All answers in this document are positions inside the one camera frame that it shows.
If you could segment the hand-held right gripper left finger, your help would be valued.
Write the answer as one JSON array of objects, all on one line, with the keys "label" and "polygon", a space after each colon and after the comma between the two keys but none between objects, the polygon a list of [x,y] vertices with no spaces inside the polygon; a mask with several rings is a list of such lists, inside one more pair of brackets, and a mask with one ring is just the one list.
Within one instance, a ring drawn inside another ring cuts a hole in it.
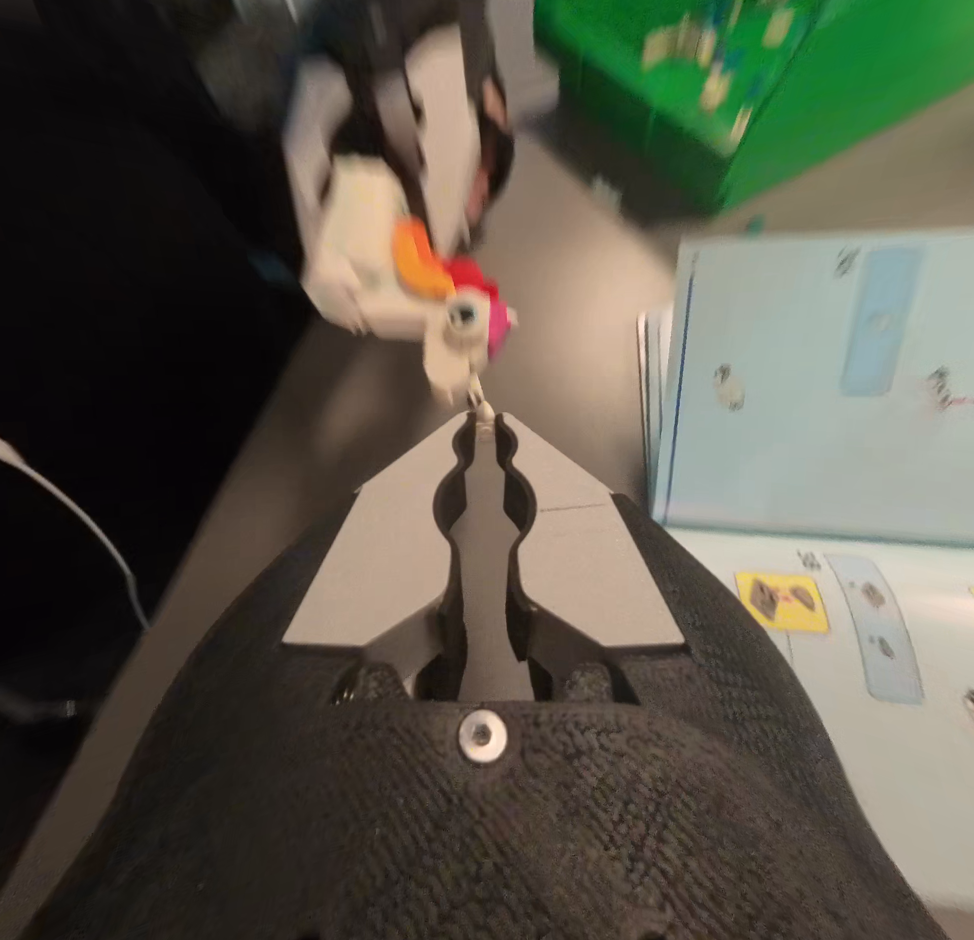
[{"label": "hand-held right gripper left finger", "polygon": [[393,666],[420,699],[458,698],[468,641],[452,532],[475,441],[473,414],[457,415],[359,488],[286,646]]}]

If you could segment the light blue instruction booklet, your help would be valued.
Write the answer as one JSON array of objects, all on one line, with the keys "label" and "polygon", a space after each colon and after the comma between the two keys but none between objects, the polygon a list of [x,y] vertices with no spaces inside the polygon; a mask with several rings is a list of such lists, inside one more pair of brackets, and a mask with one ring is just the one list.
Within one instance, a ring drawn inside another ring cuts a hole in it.
[{"label": "light blue instruction booklet", "polygon": [[651,516],[804,687],[913,889],[973,899],[972,230],[685,242]]}]

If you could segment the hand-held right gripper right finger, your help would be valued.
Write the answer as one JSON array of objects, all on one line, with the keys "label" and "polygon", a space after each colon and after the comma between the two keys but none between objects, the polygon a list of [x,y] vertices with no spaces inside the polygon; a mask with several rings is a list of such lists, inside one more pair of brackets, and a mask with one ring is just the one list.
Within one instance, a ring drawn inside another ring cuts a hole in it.
[{"label": "hand-held right gripper right finger", "polygon": [[505,515],[516,528],[505,590],[508,639],[532,695],[549,701],[582,665],[627,692],[622,662],[686,640],[613,491],[509,414],[495,420]]}]

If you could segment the green plastic bin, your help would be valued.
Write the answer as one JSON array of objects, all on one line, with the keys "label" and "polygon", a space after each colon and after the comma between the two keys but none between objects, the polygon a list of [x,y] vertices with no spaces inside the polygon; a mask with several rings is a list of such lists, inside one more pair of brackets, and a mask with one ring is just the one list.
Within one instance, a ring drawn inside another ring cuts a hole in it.
[{"label": "green plastic bin", "polygon": [[688,0],[535,0],[559,100],[695,206],[718,212],[972,84],[973,0],[823,0],[735,154],[721,158],[653,97],[646,33]]}]

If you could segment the small white lego piece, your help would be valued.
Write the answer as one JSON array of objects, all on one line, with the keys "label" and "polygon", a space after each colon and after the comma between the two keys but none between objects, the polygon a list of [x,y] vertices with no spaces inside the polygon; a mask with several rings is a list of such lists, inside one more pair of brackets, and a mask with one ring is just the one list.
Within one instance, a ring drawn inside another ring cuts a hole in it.
[{"label": "small white lego piece", "polygon": [[479,374],[469,375],[467,389],[468,407],[473,416],[476,440],[478,442],[496,442],[496,413],[485,398]]}]

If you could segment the person's black clothing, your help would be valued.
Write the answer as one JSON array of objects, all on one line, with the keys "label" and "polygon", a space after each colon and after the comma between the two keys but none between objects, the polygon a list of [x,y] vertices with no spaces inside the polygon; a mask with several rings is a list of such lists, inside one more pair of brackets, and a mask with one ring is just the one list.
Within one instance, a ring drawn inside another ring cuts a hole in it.
[{"label": "person's black clothing", "polygon": [[82,714],[310,320],[276,30],[2,0],[2,729]]}]

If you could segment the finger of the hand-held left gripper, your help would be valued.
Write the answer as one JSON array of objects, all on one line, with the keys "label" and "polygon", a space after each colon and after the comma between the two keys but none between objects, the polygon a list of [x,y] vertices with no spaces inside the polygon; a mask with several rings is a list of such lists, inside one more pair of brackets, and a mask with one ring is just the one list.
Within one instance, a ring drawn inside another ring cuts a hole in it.
[{"label": "finger of the hand-held left gripper", "polygon": [[421,187],[437,252],[455,252],[468,234],[472,183],[472,104],[460,38],[423,38],[407,57],[407,82],[420,109]]},{"label": "finger of the hand-held left gripper", "polygon": [[284,127],[284,158],[299,229],[318,226],[333,138],[353,106],[346,75],[333,61],[304,60],[299,65]]}]

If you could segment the white lego unicorn model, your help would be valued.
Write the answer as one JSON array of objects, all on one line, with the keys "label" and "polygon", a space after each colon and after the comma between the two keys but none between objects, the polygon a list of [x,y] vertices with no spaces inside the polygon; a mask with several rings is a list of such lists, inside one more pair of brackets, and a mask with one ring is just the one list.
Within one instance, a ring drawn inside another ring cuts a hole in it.
[{"label": "white lego unicorn model", "polygon": [[467,400],[469,375],[498,356],[517,315],[473,259],[432,248],[387,163],[336,158],[311,234],[301,283],[319,313],[352,333],[419,345],[432,393],[450,406]]}]

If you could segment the heap of mixed lego pieces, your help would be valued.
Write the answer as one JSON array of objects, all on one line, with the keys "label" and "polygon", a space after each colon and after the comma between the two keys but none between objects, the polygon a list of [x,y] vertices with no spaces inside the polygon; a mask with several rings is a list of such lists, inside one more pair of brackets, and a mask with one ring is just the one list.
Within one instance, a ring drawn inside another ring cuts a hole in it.
[{"label": "heap of mixed lego pieces", "polygon": [[688,0],[643,40],[662,112],[721,158],[737,152],[823,0]]}]

